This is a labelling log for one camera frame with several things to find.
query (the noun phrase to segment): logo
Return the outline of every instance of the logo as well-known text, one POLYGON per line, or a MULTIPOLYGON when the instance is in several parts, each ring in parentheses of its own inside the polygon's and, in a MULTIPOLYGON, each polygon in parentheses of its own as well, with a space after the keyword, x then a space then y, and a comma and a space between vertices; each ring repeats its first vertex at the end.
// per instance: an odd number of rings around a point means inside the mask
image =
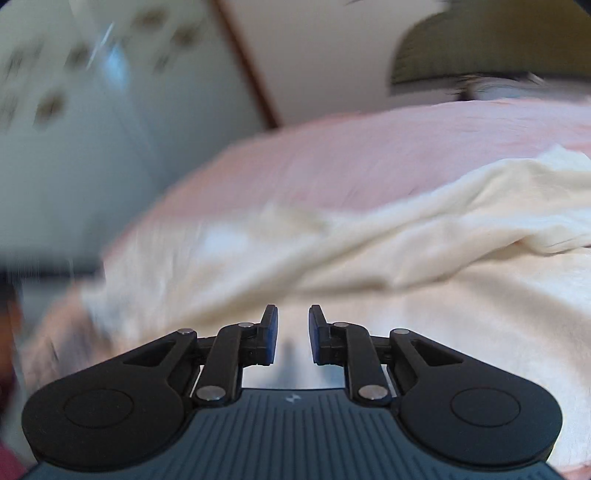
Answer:
POLYGON ((294 404, 298 400, 301 400, 301 397, 297 393, 292 393, 289 397, 286 397, 285 400, 291 404, 294 404))

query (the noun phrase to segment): white cabinet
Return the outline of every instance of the white cabinet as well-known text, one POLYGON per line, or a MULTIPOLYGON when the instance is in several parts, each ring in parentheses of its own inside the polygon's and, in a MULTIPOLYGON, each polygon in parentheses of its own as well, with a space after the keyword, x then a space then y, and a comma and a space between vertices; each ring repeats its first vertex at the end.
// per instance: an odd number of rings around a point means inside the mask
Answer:
POLYGON ((263 129, 216 23, 201 4, 164 3, 167 20, 151 33, 132 25, 151 6, 143 0, 12 0, 0 10, 0 248, 98 252, 171 183, 263 129), (172 48, 191 22, 198 40, 172 48), (117 39, 125 48, 111 48, 117 39), (66 67, 84 43, 90 67, 66 67), (40 122, 51 96, 58 113, 40 122))

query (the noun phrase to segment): wooden door frame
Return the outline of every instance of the wooden door frame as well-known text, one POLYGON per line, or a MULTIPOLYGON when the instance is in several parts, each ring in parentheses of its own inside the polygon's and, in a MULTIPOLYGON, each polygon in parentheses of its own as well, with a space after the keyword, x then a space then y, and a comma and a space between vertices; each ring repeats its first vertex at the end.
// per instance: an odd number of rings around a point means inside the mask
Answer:
POLYGON ((227 6, 225 0, 210 0, 210 2, 222 26, 223 33, 236 57, 236 61, 245 75, 248 87, 251 90, 266 127, 268 129, 279 128, 281 126, 279 117, 271 105, 267 91, 256 70, 252 56, 249 54, 248 48, 238 30, 230 8, 227 6))

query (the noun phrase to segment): black gripper base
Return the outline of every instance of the black gripper base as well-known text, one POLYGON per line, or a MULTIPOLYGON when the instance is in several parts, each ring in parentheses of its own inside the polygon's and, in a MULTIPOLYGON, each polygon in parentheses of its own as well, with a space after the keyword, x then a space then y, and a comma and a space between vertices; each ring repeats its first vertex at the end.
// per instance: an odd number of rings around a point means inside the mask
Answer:
POLYGON ((545 463, 471 471, 413 444, 386 408, 352 403, 344 390, 244 390, 200 410, 166 452, 116 472, 42 463, 27 480, 560 480, 545 463))

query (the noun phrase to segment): white wall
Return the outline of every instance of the white wall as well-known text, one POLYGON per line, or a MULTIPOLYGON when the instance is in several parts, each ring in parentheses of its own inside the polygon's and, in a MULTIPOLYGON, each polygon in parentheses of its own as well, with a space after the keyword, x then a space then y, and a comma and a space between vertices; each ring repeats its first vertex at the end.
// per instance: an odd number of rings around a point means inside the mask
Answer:
MULTIPOLYGON (((429 102, 390 98, 395 47, 437 0, 225 0, 286 124, 429 102)), ((431 95, 445 101, 445 95, 431 95)))

